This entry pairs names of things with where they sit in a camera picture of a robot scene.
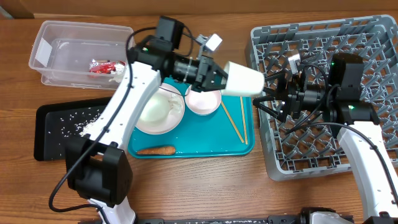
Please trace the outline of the rice and food scraps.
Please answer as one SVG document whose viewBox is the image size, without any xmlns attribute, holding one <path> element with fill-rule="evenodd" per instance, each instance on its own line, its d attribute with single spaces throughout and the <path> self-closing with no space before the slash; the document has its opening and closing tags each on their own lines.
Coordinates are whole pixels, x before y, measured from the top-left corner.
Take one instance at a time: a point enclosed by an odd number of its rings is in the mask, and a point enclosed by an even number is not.
<svg viewBox="0 0 398 224">
<path fill-rule="evenodd" d="M 62 111 L 58 128 L 61 137 L 84 136 L 86 130 L 99 118 L 103 110 L 104 106 L 92 106 Z"/>
</svg>

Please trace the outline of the white bowl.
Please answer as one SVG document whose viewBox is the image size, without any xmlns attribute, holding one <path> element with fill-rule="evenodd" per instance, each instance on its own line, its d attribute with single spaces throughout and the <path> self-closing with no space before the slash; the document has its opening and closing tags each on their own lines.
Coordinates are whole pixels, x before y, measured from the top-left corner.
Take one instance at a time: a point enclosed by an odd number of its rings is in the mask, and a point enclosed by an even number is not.
<svg viewBox="0 0 398 224">
<path fill-rule="evenodd" d="M 168 98 L 160 93 L 154 94 L 142 110 L 140 120 L 145 123 L 160 123 L 169 115 Z"/>
</svg>

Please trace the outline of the black waste tray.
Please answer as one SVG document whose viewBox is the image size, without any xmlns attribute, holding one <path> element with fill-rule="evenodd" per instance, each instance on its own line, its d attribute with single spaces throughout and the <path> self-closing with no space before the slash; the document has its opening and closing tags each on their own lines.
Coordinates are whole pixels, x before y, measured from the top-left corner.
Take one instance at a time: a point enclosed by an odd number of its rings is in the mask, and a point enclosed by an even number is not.
<svg viewBox="0 0 398 224">
<path fill-rule="evenodd" d="M 40 106 L 35 119 L 35 160 L 52 161 L 65 158 L 65 144 L 74 136 L 64 138 L 58 131 L 62 111 L 92 106 L 104 106 L 105 108 L 109 101 L 110 98 L 105 97 Z"/>
</svg>

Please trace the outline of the small white plate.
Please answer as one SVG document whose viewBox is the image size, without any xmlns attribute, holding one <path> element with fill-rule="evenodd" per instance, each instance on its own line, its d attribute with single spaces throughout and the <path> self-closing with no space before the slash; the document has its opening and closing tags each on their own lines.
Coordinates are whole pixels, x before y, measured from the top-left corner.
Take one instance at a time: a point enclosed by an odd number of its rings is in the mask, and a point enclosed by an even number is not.
<svg viewBox="0 0 398 224">
<path fill-rule="evenodd" d="M 192 90 L 190 85 L 185 92 L 185 104 L 197 115 L 206 116 L 215 112 L 221 104 L 221 92 Z"/>
</svg>

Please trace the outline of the clear plastic waste bin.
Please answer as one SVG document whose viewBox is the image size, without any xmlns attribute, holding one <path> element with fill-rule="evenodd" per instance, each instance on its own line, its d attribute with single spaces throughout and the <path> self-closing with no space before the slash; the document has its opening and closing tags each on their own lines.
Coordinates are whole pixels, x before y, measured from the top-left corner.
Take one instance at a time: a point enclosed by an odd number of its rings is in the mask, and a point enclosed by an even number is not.
<svg viewBox="0 0 398 224">
<path fill-rule="evenodd" d="M 112 74 L 89 72 L 93 60 L 126 61 L 126 26 L 68 21 L 42 23 L 29 59 L 44 85 L 115 90 Z"/>
</svg>

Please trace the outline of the teal plastic serving tray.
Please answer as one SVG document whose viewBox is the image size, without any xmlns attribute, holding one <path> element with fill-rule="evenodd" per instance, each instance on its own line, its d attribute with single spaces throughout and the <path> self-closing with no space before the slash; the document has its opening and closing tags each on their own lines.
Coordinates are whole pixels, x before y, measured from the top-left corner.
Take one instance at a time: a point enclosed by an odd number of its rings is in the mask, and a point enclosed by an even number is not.
<svg viewBox="0 0 398 224">
<path fill-rule="evenodd" d="M 241 104 L 238 96 L 222 96 L 236 127 L 244 140 Z M 142 149 L 173 146 L 176 153 L 171 158 L 242 156 L 252 151 L 255 145 L 254 120 L 251 99 L 243 98 L 246 115 L 248 145 L 242 143 L 222 106 L 212 114 L 200 116 L 186 109 L 184 116 L 173 130 L 160 135 L 146 134 L 135 128 L 128 145 L 128 152 L 140 159 L 165 159 L 167 156 L 138 155 Z"/>
</svg>

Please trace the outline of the white paper cup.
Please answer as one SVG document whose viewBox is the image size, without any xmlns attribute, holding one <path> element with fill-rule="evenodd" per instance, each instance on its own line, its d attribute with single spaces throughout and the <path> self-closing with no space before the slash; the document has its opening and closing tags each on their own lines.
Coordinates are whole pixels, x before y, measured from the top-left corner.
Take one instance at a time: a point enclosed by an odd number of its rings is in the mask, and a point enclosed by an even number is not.
<svg viewBox="0 0 398 224">
<path fill-rule="evenodd" d="M 228 77 L 223 79 L 226 85 L 221 90 L 222 95 L 254 96 L 260 94 L 264 88 L 264 75 L 257 70 L 234 62 L 228 62 L 224 67 L 224 71 L 228 74 Z"/>
</svg>

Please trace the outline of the large white plate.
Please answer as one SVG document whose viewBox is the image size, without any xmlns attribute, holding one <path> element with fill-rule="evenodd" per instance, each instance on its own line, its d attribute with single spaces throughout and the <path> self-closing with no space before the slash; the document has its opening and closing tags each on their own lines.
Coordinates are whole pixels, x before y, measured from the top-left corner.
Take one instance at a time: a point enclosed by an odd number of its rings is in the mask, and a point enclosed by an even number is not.
<svg viewBox="0 0 398 224">
<path fill-rule="evenodd" d="M 181 122 L 185 112 L 183 96 L 172 85 L 163 83 L 156 93 L 160 93 L 168 98 L 170 111 L 166 119 L 160 123 L 145 123 L 139 119 L 136 128 L 146 134 L 164 134 L 173 130 Z"/>
</svg>

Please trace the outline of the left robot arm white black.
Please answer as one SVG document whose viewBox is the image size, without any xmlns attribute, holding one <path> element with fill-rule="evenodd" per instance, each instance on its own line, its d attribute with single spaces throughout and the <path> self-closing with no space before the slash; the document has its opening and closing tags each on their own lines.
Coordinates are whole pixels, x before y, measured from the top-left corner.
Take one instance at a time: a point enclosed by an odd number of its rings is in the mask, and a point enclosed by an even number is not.
<svg viewBox="0 0 398 224">
<path fill-rule="evenodd" d="M 87 199 L 103 223 L 134 223 L 127 193 L 132 170 L 126 156 L 129 139 L 146 103 L 165 78 L 191 85 L 195 91 L 222 90 L 228 74 L 211 57 L 197 60 L 176 53 L 186 25 L 162 16 L 154 34 L 126 46 L 126 71 L 114 95 L 86 134 L 65 146 L 67 173 L 62 184 Z"/>
</svg>

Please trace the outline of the red foil wrapper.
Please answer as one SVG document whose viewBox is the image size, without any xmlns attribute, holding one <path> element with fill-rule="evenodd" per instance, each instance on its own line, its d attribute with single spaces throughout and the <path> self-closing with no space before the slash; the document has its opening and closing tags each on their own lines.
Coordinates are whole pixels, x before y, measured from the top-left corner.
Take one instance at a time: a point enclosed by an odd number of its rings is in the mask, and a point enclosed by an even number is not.
<svg viewBox="0 0 398 224">
<path fill-rule="evenodd" d="M 122 61 L 93 60 L 90 63 L 89 72 L 91 72 L 91 73 L 111 74 L 111 70 L 113 69 L 113 65 L 116 62 L 122 62 Z"/>
</svg>

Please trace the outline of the orange carrot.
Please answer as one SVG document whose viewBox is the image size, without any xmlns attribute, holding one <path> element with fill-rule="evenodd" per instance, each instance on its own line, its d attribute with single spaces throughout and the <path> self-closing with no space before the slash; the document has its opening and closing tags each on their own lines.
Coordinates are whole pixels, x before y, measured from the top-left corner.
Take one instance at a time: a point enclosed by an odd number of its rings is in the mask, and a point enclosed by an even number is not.
<svg viewBox="0 0 398 224">
<path fill-rule="evenodd" d="M 162 147 L 152 147 L 147 149 L 142 149 L 137 151 L 139 155 L 160 155 L 160 156 L 170 156 L 176 153 L 176 149 L 173 146 L 162 146 Z"/>
</svg>

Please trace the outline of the white napkin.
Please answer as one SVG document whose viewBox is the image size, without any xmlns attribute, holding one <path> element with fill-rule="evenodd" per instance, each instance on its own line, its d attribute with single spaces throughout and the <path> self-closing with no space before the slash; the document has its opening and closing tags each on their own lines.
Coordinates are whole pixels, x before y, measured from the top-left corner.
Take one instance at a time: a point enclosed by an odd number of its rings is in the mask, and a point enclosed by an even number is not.
<svg viewBox="0 0 398 224">
<path fill-rule="evenodd" d="M 109 79 L 109 82 L 120 83 L 124 76 L 125 67 L 125 62 L 116 62 L 111 70 L 112 77 Z"/>
</svg>

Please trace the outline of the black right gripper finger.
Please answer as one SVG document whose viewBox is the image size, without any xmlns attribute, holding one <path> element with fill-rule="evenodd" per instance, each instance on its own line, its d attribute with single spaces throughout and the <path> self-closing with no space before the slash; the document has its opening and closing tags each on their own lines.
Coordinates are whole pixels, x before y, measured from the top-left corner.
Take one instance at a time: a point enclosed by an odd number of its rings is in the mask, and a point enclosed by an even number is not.
<svg viewBox="0 0 398 224">
<path fill-rule="evenodd" d="M 276 73 L 273 73 L 272 75 L 268 75 L 264 78 L 265 82 L 269 82 L 271 80 L 275 80 L 275 79 L 279 79 L 279 78 L 284 78 L 285 77 L 286 72 L 281 70 L 278 71 Z"/>
<path fill-rule="evenodd" d="M 282 110 L 274 110 L 270 108 L 271 103 L 275 100 L 272 96 L 259 96 L 252 100 L 252 104 L 259 110 L 269 114 L 277 120 L 286 120 L 286 114 Z"/>
</svg>

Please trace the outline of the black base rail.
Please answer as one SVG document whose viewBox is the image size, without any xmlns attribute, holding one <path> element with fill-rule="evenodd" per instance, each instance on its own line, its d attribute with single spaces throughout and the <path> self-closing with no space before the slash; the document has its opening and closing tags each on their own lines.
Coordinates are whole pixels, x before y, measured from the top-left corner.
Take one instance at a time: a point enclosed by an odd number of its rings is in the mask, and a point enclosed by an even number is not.
<svg viewBox="0 0 398 224">
<path fill-rule="evenodd" d="M 309 212 L 316 212 L 315 207 L 306 207 L 295 215 L 270 215 L 266 218 L 210 218 L 164 220 L 162 218 L 138 218 L 134 224 L 302 224 L 309 223 Z"/>
</svg>

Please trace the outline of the wooden chopstick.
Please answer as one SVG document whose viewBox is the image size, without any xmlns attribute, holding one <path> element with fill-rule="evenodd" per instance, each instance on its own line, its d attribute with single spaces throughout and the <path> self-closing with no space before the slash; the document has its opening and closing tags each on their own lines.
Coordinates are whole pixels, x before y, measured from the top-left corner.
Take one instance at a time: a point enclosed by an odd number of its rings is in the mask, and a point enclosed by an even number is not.
<svg viewBox="0 0 398 224">
<path fill-rule="evenodd" d="M 228 119 L 229 119 L 229 122 L 231 123 L 233 129 L 235 130 L 235 132 L 236 132 L 236 134 L 237 134 L 239 140 L 240 140 L 242 143 L 244 143 L 244 140 L 243 140 L 242 135 L 240 134 L 238 128 L 237 128 L 236 125 L 235 125 L 235 122 L 233 121 L 233 119 L 232 119 L 232 117 L 231 117 L 231 115 L 230 115 L 230 113 L 229 113 L 227 107 L 225 106 L 225 104 L 223 103 L 222 100 L 221 100 L 221 106 L 222 106 L 222 108 L 224 109 L 224 112 L 226 113 L 226 115 L 227 115 L 227 117 L 228 117 Z"/>
<path fill-rule="evenodd" d="M 247 129 L 246 129 L 246 115 L 245 115 L 244 103 L 243 103 L 242 96 L 240 96 L 239 99 L 240 99 L 240 104 L 241 104 L 241 114 L 242 114 L 242 120 L 243 120 L 244 142 L 245 142 L 245 145 L 248 145 L 248 136 L 247 136 Z"/>
</svg>

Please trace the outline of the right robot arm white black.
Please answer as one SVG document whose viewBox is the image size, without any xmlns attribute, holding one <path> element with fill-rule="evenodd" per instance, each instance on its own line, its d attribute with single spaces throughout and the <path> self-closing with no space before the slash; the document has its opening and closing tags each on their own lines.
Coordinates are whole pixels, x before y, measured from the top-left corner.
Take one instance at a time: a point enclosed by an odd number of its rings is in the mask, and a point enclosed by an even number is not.
<svg viewBox="0 0 398 224">
<path fill-rule="evenodd" d="M 252 103 L 261 111 L 284 122 L 302 111 L 314 115 L 319 123 L 301 122 L 286 131 L 289 135 L 315 126 L 331 126 L 332 133 L 346 154 L 358 187 L 365 223 L 397 223 L 397 173 L 386 151 L 380 120 L 371 103 L 360 99 L 363 58 L 350 53 L 334 54 L 324 85 L 308 85 L 307 64 L 292 66 L 287 80 L 284 71 L 265 79 L 277 80 L 276 89 L 265 87 L 264 96 Z"/>
</svg>

